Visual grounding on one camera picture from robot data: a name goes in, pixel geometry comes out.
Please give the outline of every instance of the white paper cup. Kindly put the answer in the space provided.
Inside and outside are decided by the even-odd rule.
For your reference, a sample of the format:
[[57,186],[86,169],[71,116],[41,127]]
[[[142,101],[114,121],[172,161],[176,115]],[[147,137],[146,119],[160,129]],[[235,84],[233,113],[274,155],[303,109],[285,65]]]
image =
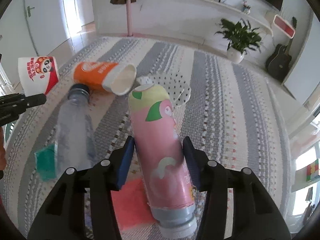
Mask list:
[[26,97],[36,94],[46,95],[59,81],[54,57],[20,57],[18,71]]
[[80,62],[73,74],[75,82],[93,90],[112,92],[118,96],[128,93],[136,78],[132,64],[116,62]]

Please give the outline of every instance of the black guitar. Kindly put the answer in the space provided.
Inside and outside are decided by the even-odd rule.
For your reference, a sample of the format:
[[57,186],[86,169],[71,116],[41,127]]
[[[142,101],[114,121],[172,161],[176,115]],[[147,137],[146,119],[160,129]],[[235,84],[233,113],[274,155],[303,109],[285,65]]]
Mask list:
[[[292,17],[292,26],[297,27],[297,19]],[[268,73],[279,81],[283,81],[289,72],[289,63],[292,57],[289,55],[289,50],[292,44],[291,39],[287,46],[278,44],[275,52],[267,59],[266,69]]]

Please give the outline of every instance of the guitar headstock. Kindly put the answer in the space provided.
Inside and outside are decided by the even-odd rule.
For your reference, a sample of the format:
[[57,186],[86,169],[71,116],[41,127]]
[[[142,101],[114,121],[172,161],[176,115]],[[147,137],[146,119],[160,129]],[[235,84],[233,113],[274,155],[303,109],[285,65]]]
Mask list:
[[292,17],[292,26],[294,28],[297,28],[297,18],[296,17]]

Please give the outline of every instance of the bolt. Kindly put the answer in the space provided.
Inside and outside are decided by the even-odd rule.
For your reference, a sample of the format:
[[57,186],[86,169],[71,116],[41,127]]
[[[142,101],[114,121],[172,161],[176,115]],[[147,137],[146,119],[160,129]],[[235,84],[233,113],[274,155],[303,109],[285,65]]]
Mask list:
[[66,173],[68,174],[68,175],[71,175],[72,173],[74,173],[75,172],[75,169],[74,168],[68,168],[67,170],[66,170]]
[[249,169],[249,168],[244,168],[244,169],[243,169],[243,173],[244,173],[244,174],[250,175],[251,172],[252,172],[252,171],[251,171],[251,169]]
[[101,166],[106,167],[110,165],[110,161],[109,160],[103,160],[101,161]]
[[215,167],[215,166],[217,166],[217,162],[214,161],[214,160],[209,160],[208,161],[208,165],[211,166],[211,167]]

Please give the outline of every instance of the green paper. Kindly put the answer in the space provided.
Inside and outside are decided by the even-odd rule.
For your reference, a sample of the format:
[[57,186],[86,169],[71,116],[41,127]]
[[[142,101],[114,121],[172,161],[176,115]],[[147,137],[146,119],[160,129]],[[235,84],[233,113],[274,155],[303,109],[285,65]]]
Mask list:
[[36,171],[43,181],[56,178],[54,163],[54,144],[35,152]]
[[141,99],[142,98],[142,92],[136,92],[132,91],[132,95],[134,98]]
[[147,118],[146,118],[146,122],[152,122],[162,118],[160,114],[160,109],[159,109],[161,102],[162,101],[156,102],[150,107]]

